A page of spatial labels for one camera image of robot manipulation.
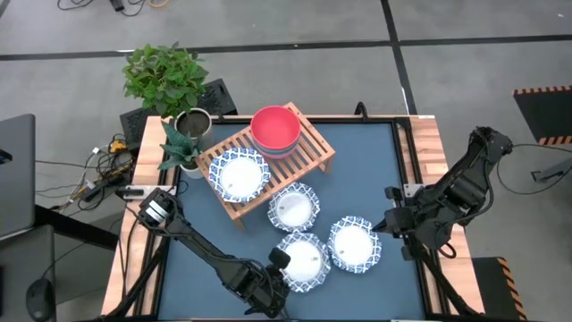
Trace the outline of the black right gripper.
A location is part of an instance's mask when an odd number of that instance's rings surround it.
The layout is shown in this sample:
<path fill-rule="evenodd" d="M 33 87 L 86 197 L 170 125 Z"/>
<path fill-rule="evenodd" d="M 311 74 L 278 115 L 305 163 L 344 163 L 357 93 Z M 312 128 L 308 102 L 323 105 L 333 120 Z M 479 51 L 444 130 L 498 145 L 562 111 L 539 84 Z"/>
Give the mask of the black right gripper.
<path fill-rule="evenodd" d="M 390 233 L 393 236 L 414 234 L 418 223 L 418 209 L 415 207 L 399 207 L 387 210 L 385 219 L 373 227 L 375 233 Z"/>

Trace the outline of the blue white bowl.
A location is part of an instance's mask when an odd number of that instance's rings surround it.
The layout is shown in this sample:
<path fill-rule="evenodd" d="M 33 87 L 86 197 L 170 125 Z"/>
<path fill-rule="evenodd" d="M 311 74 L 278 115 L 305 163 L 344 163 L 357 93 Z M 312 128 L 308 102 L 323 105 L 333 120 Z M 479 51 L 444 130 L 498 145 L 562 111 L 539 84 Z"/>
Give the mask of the blue white bowl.
<path fill-rule="evenodd" d="M 357 275 L 375 266 L 383 249 L 372 223 L 361 216 L 345 216 L 333 223 L 327 247 L 336 267 Z"/>
<path fill-rule="evenodd" d="M 212 159 L 207 179 L 223 201 L 248 203 L 272 177 L 264 157 L 252 148 L 230 148 Z"/>

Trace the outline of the blue patterned paper plate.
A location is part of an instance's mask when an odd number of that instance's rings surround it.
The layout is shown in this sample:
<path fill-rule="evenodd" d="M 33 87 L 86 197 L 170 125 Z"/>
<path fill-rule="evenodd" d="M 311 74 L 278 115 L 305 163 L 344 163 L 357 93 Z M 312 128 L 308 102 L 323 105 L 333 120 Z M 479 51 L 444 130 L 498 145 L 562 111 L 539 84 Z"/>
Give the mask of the blue patterned paper plate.
<path fill-rule="evenodd" d="M 282 274 L 293 292 L 307 293 L 324 283 L 331 270 L 330 256 L 326 245 L 315 234 L 288 234 L 277 248 L 290 257 Z"/>
<path fill-rule="evenodd" d="M 267 216 L 279 230 L 303 233 L 314 226 L 320 210 L 320 200 L 314 189 L 294 182 L 271 197 Z"/>

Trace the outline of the pink bowl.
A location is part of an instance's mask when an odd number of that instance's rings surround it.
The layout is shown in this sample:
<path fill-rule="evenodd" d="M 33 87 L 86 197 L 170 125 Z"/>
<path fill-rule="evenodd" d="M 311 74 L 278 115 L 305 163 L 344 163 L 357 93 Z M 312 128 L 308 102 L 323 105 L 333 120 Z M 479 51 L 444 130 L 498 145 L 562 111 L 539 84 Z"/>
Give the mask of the pink bowl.
<path fill-rule="evenodd" d="M 269 157 L 271 159 L 282 159 L 289 156 L 297 148 L 297 146 L 298 144 L 293 144 L 283 149 L 269 149 L 256 144 L 256 149 L 265 157 Z"/>

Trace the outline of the red bowl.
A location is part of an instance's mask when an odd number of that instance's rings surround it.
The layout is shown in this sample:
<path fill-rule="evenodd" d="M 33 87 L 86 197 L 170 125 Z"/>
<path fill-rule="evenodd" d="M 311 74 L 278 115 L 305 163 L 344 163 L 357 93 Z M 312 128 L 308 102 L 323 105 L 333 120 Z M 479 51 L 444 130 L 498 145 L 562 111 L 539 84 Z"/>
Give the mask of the red bowl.
<path fill-rule="evenodd" d="M 298 117 L 284 106 L 266 106 L 251 119 L 253 139 L 266 149 L 284 149 L 291 146 L 301 132 Z"/>

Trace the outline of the slatted wooden shelf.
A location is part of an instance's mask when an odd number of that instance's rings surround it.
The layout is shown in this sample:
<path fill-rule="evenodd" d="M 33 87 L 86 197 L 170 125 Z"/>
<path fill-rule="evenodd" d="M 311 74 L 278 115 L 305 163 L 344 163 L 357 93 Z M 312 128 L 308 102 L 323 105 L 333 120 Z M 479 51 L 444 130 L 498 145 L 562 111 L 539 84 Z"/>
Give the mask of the slatted wooden shelf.
<path fill-rule="evenodd" d="M 299 139 L 298 145 L 289 156 L 278 160 L 267 158 L 267 163 L 269 164 L 272 177 L 270 182 L 262 189 L 261 195 L 253 201 L 246 204 L 240 204 L 223 201 L 218 192 L 215 192 L 230 219 L 240 230 L 245 229 L 244 224 L 241 222 L 241 218 L 260 206 L 264 201 L 270 199 L 274 192 L 277 192 L 288 184 L 299 180 L 317 167 L 319 167 L 324 173 L 328 173 L 332 168 L 335 151 L 327 140 L 292 102 L 289 102 L 284 107 L 298 117 L 301 124 L 301 138 Z M 211 165 L 214 157 L 219 157 L 225 150 L 230 148 L 253 147 L 254 139 L 250 132 L 250 126 L 247 125 L 244 129 L 232 134 L 230 137 L 201 153 L 197 160 L 198 168 L 208 180 L 209 166 Z"/>

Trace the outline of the black hazard-striped floor mat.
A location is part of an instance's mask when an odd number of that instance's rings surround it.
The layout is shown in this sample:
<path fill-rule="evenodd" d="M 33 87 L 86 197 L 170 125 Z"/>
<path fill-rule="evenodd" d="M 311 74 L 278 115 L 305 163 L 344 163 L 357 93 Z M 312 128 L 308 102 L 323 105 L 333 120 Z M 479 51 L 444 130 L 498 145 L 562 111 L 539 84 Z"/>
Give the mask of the black hazard-striped floor mat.
<path fill-rule="evenodd" d="M 484 312 L 489 317 L 527 320 L 508 261 L 503 257 L 472 258 Z"/>
<path fill-rule="evenodd" d="M 538 144 L 572 144 L 572 85 L 515 89 L 513 98 Z"/>

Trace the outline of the snake plant in white pot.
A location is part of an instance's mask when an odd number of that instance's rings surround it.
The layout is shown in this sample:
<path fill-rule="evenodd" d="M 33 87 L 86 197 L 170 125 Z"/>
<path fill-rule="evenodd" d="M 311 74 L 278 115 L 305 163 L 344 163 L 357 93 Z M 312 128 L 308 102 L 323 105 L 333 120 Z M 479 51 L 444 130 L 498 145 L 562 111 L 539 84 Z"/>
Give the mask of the snake plant in white pot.
<path fill-rule="evenodd" d="M 161 145 L 167 159 L 159 166 L 159 170 L 168 170 L 179 167 L 189 178 L 201 179 L 203 174 L 197 163 L 198 156 L 203 152 L 203 140 L 199 136 L 191 138 L 189 134 L 182 134 L 173 125 L 161 122 L 167 142 Z"/>

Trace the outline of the small black device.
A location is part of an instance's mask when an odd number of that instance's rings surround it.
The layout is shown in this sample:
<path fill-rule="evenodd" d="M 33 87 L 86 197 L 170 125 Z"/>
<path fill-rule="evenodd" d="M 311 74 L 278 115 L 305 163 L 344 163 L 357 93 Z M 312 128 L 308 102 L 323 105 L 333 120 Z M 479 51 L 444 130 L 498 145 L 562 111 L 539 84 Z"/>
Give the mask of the small black device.
<path fill-rule="evenodd" d="M 123 186 L 118 188 L 115 195 L 124 200 L 144 199 L 145 190 L 139 186 Z"/>

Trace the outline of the grey metal stand foot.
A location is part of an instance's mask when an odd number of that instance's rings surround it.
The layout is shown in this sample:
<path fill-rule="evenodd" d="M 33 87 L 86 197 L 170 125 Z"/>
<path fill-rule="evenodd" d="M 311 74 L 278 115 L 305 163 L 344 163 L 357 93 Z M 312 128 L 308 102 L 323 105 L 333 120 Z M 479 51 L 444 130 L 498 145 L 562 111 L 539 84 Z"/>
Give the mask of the grey metal stand foot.
<path fill-rule="evenodd" d="M 565 159 L 556 165 L 552 165 L 542 171 L 532 171 L 531 175 L 535 182 L 546 182 L 554 177 L 562 177 L 572 169 L 572 157 Z"/>

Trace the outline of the black power strip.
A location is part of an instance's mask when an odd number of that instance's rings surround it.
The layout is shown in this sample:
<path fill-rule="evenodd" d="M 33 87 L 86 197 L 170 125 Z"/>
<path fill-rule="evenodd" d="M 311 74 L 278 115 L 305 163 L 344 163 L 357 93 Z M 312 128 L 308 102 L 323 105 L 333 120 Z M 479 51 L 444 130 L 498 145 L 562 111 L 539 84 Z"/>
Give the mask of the black power strip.
<path fill-rule="evenodd" d="M 104 179 L 101 179 L 93 186 L 88 186 L 80 194 L 80 199 L 85 202 L 90 202 L 99 192 L 102 192 L 106 188 L 115 187 L 115 186 L 122 186 L 126 182 L 126 175 L 125 174 L 115 174 Z"/>

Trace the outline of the black computer mouse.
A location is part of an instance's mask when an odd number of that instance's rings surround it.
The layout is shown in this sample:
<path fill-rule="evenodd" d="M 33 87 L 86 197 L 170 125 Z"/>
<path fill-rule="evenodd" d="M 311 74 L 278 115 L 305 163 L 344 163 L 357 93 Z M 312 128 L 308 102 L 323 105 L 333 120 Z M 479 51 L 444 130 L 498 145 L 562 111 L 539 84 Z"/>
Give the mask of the black computer mouse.
<path fill-rule="evenodd" d="M 27 289 L 25 305 L 34 322 L 49 322 L 55 316 L 55 292 L 52 282 L 41 277 Z"/>

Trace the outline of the leafy green potted plant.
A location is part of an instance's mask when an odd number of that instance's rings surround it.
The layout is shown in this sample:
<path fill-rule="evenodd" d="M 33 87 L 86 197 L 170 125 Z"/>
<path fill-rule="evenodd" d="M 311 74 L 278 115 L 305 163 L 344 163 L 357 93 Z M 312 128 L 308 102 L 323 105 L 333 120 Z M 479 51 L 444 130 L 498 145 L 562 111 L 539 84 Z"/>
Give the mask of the leafy green potted plant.
<path fill-rule="evenodd" d="M 122 67 L 126 97 L 140 98 L 142 107 L 173 119 L 173 127 L 190 137 L 201 149 L 214 145 L 210 114 L 199 105 L 206 93 L 208 71 L 196 53 L 149 44 L 133 51 Z"/>

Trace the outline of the grey flat panel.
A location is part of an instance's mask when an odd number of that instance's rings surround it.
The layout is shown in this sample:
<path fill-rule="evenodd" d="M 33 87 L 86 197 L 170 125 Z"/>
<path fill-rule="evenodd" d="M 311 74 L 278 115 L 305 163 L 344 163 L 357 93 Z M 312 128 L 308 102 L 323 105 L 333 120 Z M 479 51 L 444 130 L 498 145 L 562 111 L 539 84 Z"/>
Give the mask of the grey flat panel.
<path fill-rule="evenodd" d="M 35 222 L 36 118 L 0 121 L 0 239 Z"/>

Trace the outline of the black rig frame strut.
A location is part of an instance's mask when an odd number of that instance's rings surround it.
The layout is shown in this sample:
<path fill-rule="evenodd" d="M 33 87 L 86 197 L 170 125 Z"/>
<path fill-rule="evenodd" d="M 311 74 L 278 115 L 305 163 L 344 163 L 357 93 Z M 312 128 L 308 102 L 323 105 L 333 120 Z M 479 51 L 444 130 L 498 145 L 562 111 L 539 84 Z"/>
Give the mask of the black rig frame strut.
<path fill-rule="evenodd" d="M 143 301 L 147 291 L 148 280 L 156 270 L 159 271 L 159 281 L 162 281 L 168 249 L 169 242 L 162 240 L 127 294 L 114 309 L 109 313 L 102 314 L 96 319 L 96 322 L 146 322 L 157 318 L 157 313 L 154 311 L 148 314 L 143 313 Z"/>
<path fill-rule="evenodd" d="M 427 249 L 411 235 L 406 236 L 406 241 L 410 254 L 414 259 L 420 259 L 427 266 L 436 284 L 441 288 L 444 296 L 452 303 L 460 316 L 478 316 L 479 313 L 470 308 L 468 304 L 457 293 L 452 284 L 442 273 L 439 266 L 434 262 Z"/>

